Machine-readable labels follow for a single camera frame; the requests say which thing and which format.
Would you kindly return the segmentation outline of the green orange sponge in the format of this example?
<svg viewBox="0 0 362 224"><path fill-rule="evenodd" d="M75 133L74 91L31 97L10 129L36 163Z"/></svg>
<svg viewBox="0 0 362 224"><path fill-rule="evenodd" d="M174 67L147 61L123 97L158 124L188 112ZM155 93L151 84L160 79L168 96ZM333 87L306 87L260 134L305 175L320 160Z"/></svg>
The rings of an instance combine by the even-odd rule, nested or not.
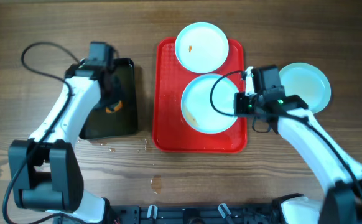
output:
<svg viewBox="0 0 362 224"><path fill-rule="evenodd" d="M115 104L109 105L105 108L106 113L112 114L119 111L123 107L123 102L120 100Z"/></svg>

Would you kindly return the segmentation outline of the white plate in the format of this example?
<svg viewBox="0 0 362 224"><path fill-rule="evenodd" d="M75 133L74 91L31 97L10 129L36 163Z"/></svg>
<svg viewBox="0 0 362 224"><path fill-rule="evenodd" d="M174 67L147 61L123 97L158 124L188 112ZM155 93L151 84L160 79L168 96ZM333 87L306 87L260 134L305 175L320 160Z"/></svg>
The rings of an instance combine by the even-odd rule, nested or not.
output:
<svg viewBox="0 0 362 224"><path fill-rule="evenodd" d="M184 68L203 74L220 68L228 57L230 47L219 27L208 22L196 22L180 31L174 50Z"/></svg>
<svg viewBox="0 0 362 224"><path fill-rule="evenodd" d="M218 74L209 73L193 79L184 89L181 111L187 124L204 134L226 131L237 120L234 113L236 85Z"/></svg>
<svg viewBox="0 0 362 224"><path fill-rule="evenodd" d="M325 74L307 63L292 63L279 72L287 96L297 95L312 113L324 110L330 102L332 89Z"/></svg>

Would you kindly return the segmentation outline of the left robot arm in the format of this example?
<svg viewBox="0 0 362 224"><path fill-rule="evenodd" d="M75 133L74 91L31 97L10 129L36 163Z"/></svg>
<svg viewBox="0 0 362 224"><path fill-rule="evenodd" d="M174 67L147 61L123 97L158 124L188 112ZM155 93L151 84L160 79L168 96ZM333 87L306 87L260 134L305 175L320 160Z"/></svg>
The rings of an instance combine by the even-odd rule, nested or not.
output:
<svg viewBox="0 0 362 224"><path fill-rule="evenodd" d="M108 199L84 189L74 147L84 123L95 108L112 105L111 76L115 49L91 42L87 58L76 60L60 78L62 92L44 122L26 140L9 147L11 180L2 203L6 223L9 197L18 208L47 212L51 218L73 223L119 223Z"/></svg>

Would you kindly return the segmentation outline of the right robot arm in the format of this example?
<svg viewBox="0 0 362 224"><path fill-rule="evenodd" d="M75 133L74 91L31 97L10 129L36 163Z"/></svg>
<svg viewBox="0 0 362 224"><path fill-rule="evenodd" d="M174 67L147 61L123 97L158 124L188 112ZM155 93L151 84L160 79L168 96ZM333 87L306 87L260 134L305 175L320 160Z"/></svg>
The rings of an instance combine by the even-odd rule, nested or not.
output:
<svg viewBox="0 0 362 224"><path fill-rule="evenodd" d="M282 223L362 223L362 164L320 126L297 95L287 96L275 65L241 72L246 89L235 94L237 116L263 119L300 154L320 182L323 201L302 194L275 201Z"/></svg>

